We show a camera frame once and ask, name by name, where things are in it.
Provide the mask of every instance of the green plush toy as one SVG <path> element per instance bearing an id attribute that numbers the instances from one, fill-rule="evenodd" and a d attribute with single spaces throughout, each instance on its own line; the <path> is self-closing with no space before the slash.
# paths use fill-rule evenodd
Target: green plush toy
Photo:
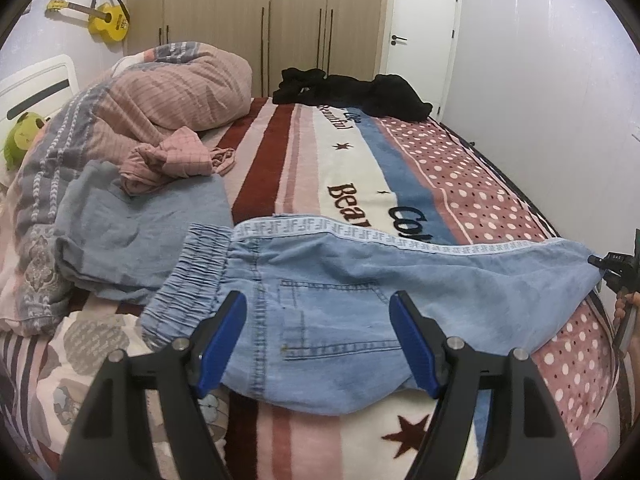
<path id="1" fill-rule="evenodd" d="M 4 160 L 9 171 L 20 168 L 33 139 L 48 120 L 34 112 L 20 116 L 4 142 Z"/>

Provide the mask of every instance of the wardrobe door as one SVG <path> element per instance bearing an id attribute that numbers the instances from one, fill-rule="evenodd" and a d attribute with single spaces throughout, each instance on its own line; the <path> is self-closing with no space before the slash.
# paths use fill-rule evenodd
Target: wardrobe door
<path id="1" fill-rule="evenodd" d="M 328 0 L 327 73 L 373 78 L 382 7 L 382 0 Z"/>
<path id="2" fill-rule="evenodd" d="M 125 52 L 137 54 L 164 43 L 164 0 L 126 0 L 131 24 L 126 37 Z"/>
<path id="3" fill-rule="evenodd" d="M 320 68 L 326 0 L 271 0 L 269 88 L 282 81 L 282 70 Z"/>
<path id="4" fill-rule="evenodd" d="M 269 0 L 164 0 L 168 42 L 201 41 L 245 58 L 253 95 L 266 94 Z"/>

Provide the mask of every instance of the guitar headstock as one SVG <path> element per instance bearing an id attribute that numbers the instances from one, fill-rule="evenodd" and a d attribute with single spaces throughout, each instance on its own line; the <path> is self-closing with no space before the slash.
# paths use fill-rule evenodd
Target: guitar headstock
<path id="1" fill-rule="evenodd" d="M 65 0 L 51 0 L 47 4 L 47 10 L 62 10 L 66 9 L 69 6 L 69 3 Z"/>

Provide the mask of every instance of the denim pants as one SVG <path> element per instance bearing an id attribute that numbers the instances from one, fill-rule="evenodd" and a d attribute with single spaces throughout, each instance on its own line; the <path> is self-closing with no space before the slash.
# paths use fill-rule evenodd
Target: denim pants
<path id="1" fill-rule="evenodd" d="M 193 224 L 169 279 L 144 310 L 147 336 L 189 336 L 232 290 L 248 317 L 223 383 L 321 415 L 350 413 L 414 386 L 388 316 L 406 290 L 447 336 L 479 351 L 532 352 L 601 279 L 584 246 L 437 246 L 319 216 Z"/>

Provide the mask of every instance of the finger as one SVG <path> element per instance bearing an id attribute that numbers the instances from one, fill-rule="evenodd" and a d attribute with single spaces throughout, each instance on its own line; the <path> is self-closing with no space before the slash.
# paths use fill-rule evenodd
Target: finger
<path id="1" fill-rule="evenodd" d="M 635 306 L 640 306 L 640 292 L 635 292 L 633 294 L 627 294 L 625 299 Z"/>

